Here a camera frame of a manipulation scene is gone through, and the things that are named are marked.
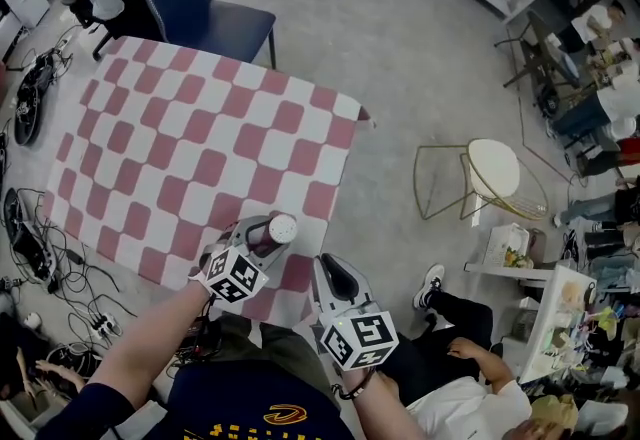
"blue chair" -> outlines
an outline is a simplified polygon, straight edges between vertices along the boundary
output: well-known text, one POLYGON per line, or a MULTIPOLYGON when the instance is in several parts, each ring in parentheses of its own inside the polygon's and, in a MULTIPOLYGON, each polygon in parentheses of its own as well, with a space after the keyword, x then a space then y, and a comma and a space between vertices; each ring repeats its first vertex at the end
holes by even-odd
POLYGON ((272 13, 214 0, 147 2, 168 43, 251 63, 269 38, 271 66, 276 68, 272 13))

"navy t-shirt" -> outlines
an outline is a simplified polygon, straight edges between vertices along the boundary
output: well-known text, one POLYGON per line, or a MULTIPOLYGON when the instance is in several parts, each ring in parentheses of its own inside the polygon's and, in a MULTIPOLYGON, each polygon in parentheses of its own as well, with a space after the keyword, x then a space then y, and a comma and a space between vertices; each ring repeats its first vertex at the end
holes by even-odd
MULTIPOLYGON (((270 361, 190 365, 148 440, 353 440, 327 396, 270 361)), ((37 440, 99 439, 134 413, 116 390, 87 385, 37 440)))

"gold metal chair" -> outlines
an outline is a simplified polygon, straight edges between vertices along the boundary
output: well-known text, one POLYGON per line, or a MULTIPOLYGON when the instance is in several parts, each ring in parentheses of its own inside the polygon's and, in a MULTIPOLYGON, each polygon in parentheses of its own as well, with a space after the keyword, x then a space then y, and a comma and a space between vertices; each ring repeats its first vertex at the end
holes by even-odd
POLYGON ((420 217, 423 220, 431 219, 460 202, 462 202, 461 220, 468 218, 489 204, 533 221, 545 218, 549 211, 547 194, 531 169, 516 156, 510 147, 499 141, 488 139, 474 139, 467 145, 419 146, 413 164, 413 193, 420 211, 420 217), (464 195, 433 213, 429 213, 429 203, 426 209, 421 204, 417 181, 420 152, 429 149, 455 149, 462 151, 459 157, 464 174, 464 195), (541 201, 543 203, 532 200, 524 196, 524 193, 518 192, 522 173, 520 166, 523 166, 526 169, 526 173, 533 177, 533 181, 541 192, 541 201), (470 213, 465 214, 467 199, 472 195, 480 197, 484 203, 470 213))

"white sneaker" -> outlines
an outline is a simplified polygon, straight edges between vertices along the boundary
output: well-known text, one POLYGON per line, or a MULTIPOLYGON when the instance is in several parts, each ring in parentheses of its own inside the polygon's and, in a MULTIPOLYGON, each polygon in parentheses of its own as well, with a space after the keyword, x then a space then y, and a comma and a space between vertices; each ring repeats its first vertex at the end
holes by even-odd
POLYGON ((429 308, 429 295, 432 292, 442 290, 442 281, 444 280, 444 266, 442 264, 434 264, 429 268, 424 277, 424 285, 413 297, 413 308, 416 310, 424 310, 429 308))

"pink and white checkered mat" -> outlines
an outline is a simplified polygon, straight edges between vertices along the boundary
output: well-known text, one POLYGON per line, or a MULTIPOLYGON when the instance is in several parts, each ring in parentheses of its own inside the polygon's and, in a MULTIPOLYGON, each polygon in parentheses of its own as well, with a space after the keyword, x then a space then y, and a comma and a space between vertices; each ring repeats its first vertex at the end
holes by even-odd
POLYGON ((45 214, 140 276, 179 289, 239 218, 295 216, 267 287, 220 308, 282 326, 309 314, 319 254, 358 120, 340 93, 256 65, 122 38, 68 111, 45 214))

